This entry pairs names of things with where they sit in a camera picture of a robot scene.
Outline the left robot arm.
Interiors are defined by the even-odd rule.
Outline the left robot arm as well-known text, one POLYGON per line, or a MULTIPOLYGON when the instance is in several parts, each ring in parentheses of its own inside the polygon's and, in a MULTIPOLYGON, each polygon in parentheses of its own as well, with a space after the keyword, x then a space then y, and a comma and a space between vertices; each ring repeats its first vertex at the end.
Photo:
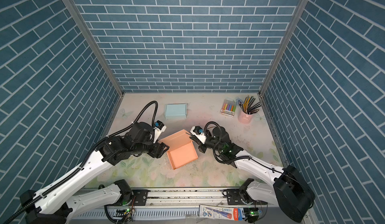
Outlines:
POLYGON ((103 138, 80 164, 58 180, 38 191, 23 193, 20 197, 22 208, 5 222, 9 224, 25 212, 28 224, 65 224, 72 217, 97 207, 130 206, 135 198, 125 180, 84 195, 75 196, 75 193, 94 177, 131 156, 148 154, 152 158, 161 158, 169 150, 169 146, 157 141, 165 130, 161 121, 151 125, 136 122, 123 129, 125 135, 118 131, 103 138))

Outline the light blue paper box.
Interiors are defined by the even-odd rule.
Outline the light blue paper box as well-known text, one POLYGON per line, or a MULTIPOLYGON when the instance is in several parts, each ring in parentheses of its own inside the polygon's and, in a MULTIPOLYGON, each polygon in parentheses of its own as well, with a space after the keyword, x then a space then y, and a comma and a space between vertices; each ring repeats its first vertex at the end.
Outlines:
POLYGON ((164 116, 166 119, 185 119, 187 116, 187 104, 167 104, 164 116))

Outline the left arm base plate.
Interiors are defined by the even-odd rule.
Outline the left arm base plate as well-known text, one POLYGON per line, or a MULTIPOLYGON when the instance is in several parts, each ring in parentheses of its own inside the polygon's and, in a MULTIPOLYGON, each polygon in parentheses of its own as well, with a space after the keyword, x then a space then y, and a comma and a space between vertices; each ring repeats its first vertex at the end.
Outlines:
POLYGON ((134 189, 131 192, 124 192, 115 206, 145 206, 149 190, 148 189, 134 189))

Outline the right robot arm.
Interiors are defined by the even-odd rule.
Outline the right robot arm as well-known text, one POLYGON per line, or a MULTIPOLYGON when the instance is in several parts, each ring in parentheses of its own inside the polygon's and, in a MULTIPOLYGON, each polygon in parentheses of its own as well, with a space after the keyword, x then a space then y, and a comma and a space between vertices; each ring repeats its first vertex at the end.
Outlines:
POLYGON ((216 125, 193 126, 190 138, 198 144, 202 153, 212 150, 220 164, 231 165, 252 174, 239 188, 241 200, 245 203, 263 201, 279 206, 293 221, 300 223, 313 207, 315 194, 302 174, 294 167, 279 167, 269 164, 244 150, 230 140, 225 128, 216 125))

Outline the pink paper box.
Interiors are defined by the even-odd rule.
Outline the pink paper box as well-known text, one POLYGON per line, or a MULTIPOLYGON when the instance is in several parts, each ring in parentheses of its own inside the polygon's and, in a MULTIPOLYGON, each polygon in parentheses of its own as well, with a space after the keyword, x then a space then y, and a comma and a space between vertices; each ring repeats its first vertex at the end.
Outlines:
POLYGON ((169 147, 166 153, 173 170, 198 159, 198 154, 187 130, 180 130, 159 140, 159 142, 169 147))

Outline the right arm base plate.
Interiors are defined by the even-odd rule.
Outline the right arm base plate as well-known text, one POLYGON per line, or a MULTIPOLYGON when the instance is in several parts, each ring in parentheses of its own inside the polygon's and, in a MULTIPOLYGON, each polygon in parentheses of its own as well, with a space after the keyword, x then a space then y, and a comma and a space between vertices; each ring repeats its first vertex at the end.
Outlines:
POLYGON ((231 206, 235 205, 266 205, 266 202, 261 200, 251 199, 245 191, 241 191, 236 188, 225 189, 222 191, 222 195, 226 198, 227 204, 231 206))

